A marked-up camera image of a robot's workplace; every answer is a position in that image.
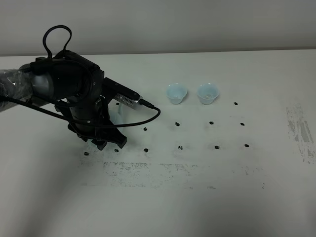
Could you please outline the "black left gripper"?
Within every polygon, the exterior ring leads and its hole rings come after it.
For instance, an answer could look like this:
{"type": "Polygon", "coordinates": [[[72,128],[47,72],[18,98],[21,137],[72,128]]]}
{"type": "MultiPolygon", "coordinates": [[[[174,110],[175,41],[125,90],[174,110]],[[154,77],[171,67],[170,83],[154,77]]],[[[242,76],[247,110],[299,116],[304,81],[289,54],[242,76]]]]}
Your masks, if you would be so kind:
{"type": "MultiPolygon", "coordinates": [[[[91,128],[100,128],[101,125],[93,125],[92,121],[97,116],[96,103],[101,100],[104,105],[108,105],[107,100],[103,97],[98,99],[88,99],[82,102],[80,105],[71,107],[70,113],[74,120],[82,122],[82,124],[76,124],[76,129],[80,135],[88,136],[88,131],[91,128]]],[[[91,142],[97,147],[98,150],[102,151],[107,142],[116,144],[119,148],[123,148],[127,142],[127,137],[124,136],[117,128],[106,129],[106,140],[97,141],[92,139],[91,142]]]]}

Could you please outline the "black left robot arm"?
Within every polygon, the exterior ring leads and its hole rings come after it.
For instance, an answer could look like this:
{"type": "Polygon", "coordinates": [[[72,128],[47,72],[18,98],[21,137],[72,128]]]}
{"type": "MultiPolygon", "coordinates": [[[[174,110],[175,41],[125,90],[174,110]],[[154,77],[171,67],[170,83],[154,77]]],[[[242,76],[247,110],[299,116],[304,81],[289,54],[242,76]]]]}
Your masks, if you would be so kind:
{"type": "Polygon", "coordinates": [[[99,150],[109,142],[119,148],[127,142],[109,115],[108,104],[118,95],[126,97],[131,91],[69,50],[0,72],[1,111],[22,105],[62,119],[70,131],[99,150]]]}

